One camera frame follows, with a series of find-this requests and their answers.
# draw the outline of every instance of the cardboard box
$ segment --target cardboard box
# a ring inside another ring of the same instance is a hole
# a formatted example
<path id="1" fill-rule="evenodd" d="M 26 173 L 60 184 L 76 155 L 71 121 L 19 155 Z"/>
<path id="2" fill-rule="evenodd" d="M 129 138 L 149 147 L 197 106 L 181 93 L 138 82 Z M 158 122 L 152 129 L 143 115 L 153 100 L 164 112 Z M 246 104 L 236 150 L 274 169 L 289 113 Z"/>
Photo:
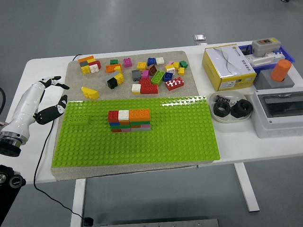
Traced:
<path id="1" fill-rule="evenodd" d="M 250 87 L 257 75 L 236 44 L 206 48 L 202 65 L 215 91 Z"/>

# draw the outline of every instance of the orange cylinder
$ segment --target orange cylinder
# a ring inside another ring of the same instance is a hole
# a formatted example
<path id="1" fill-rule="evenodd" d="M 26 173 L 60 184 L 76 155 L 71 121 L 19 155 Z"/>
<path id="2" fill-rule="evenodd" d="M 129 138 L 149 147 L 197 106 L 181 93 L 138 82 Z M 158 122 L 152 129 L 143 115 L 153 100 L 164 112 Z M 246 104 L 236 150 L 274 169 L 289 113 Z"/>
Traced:
<path id="1" fill-rule="evenodd" d="M 289 60 L 282 59 L 278 61 L 270 77 L 276 82 L 282 82 L 291 66 L 292 63 Z"/>

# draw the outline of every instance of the black nut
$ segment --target black nut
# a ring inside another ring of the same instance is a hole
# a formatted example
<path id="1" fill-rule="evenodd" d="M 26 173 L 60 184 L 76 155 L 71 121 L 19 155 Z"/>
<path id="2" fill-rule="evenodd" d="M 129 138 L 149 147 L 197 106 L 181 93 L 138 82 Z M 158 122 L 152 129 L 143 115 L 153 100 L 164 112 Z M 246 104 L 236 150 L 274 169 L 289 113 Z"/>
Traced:
<path id="1" fill-rule="evenodd" d="M 231 108 L 231 115 L 235 118 L 245 117 L 253 111 L 252 104 L 245 100 L 241 99 Z"/>
<path id="2" fill-rule="evenodd" d="M 219 117 L 226 117 L 231 111 L 231 107 L 228 102 L 219 101 L 214 104 L 214 114 Z"/>

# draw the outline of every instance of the gray floor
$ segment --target gray floor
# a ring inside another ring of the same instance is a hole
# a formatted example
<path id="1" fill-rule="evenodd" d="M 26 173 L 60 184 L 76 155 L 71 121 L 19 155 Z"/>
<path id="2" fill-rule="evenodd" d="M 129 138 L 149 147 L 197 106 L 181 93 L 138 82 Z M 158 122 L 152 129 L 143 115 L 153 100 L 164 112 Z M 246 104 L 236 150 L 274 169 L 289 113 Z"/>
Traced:
<path id="1" fill-rule="evenodd" d="M 303 75 L 303 2 L 290 0 L 0 0 L 0 87 L 6 119 L 30 59 L 275 37 Z M 303 226 L 303 158 L 247 163 L 261 211 L 246 212 L 232 165 L 89 179 L 85 215 L 112 224 L 163 218 L 218 218 L 221 227 Z M 41 187 L 68 206 L 74 181 Z M 99 193 L 97 198 L 90 197 Z M 26 185 L 2 226 L 68 226 L 68 211 Z"/>

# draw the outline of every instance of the robotic hand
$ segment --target robotic hand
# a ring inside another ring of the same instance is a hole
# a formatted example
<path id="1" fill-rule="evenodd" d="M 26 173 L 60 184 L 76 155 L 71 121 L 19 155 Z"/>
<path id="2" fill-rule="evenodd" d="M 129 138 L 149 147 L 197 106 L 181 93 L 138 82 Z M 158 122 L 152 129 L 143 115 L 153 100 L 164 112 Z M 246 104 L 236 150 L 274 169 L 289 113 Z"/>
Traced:
<path id="1" fill-rule="evenodd" d="M 61 77 L 45 78 L 34 83 L 21 97 L 10 123 L 5 123 L 0 131 L 0 154 L 18 157 L 20 146 L 29 138 L 29 126 L 37 121 L 46 124 L 60 117 L 67 104 L 67 95 L 63 95 L 59 103 L 37 113 L 45 89 L 51 85 L 69 89 L 58 80 Z"/>

